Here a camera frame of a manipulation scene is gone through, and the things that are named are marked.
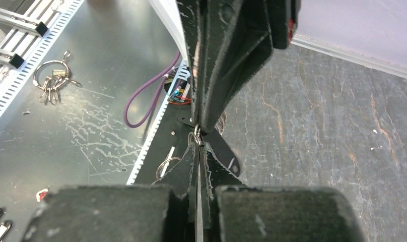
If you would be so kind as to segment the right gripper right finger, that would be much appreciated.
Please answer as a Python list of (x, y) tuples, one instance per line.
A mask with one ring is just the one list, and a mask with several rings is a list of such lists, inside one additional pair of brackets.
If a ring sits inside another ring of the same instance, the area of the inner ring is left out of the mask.
[(330, 187), (248, 187), (199, 149), (208, 192), (208, 241), (364, 241), (347, 198)]

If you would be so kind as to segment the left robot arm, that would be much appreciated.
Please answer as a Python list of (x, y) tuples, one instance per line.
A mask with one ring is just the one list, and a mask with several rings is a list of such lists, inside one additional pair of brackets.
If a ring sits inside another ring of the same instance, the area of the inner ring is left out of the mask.
[(151, 1), (191, 73), (192, 123), (209, 133), (238, 91), (289, 47), (300, 0)]

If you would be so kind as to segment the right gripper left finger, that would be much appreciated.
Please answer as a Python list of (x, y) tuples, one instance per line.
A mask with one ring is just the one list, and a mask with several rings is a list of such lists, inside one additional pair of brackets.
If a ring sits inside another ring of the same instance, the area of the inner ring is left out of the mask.
[(75, 186), (48, 194), (22, 241), (198, 241), (192, 171), (198, 145), (151, 185)]

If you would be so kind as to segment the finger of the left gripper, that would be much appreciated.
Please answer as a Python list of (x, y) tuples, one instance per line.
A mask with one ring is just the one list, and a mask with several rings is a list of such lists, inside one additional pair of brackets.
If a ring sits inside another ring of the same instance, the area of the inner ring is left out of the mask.
[(176, 1), (192, 74), (192, 120), (212, 129), (222, 108), (211, 107), (215, 82), (232, 43), (243, 1)]
[(200, 37), (200, 128), (214, 129), (230, 100), (289, 47), (300, 1), (208, 1)]

